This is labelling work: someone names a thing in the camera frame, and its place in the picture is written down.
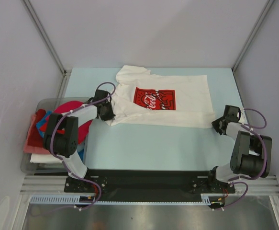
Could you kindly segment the white t-shirt with red print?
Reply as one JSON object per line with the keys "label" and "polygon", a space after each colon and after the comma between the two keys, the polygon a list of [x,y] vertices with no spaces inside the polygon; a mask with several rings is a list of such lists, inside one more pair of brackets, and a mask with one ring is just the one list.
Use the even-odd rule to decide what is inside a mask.
{"label": "white t-shirt with red print", "polygon": [[112,96],[115,118],[107,122],[109,126],[211,128],[216,120],[207,75],[163,76],[125,65],[116,81]]}

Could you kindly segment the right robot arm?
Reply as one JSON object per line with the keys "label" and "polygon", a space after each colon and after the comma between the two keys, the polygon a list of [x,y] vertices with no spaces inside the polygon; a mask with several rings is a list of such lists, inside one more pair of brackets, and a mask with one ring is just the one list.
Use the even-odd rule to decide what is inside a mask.
{"label": "right robot arm", "polygon": [[[264,121],[262,126],[254,126],[241,121],[244,111],[259,114]],[[208,175],[207,187],[219,192],[224,185],[239,179],[257,180],[266,178],[271,168],[272,138],[256,132],[267,127],[264,115],[251,108],[226,105],[223,116],[212,122],[214,130],[234,140],[230,162],[215,166]]]}

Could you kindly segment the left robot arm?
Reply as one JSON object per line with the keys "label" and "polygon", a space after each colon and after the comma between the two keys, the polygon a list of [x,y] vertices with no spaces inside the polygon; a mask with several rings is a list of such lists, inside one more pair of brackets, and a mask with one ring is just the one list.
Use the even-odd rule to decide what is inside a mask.
{"label": "left robot arm", "polygon": [[108,121],[114,117],[112,93],[97,89],[94,97],[86,102],[72,100],[60,105],[42,126],[43,148],[63,163],[80,191],[88,191],[92,180],[78,154],[78,145],[85,139],[93,120]]}

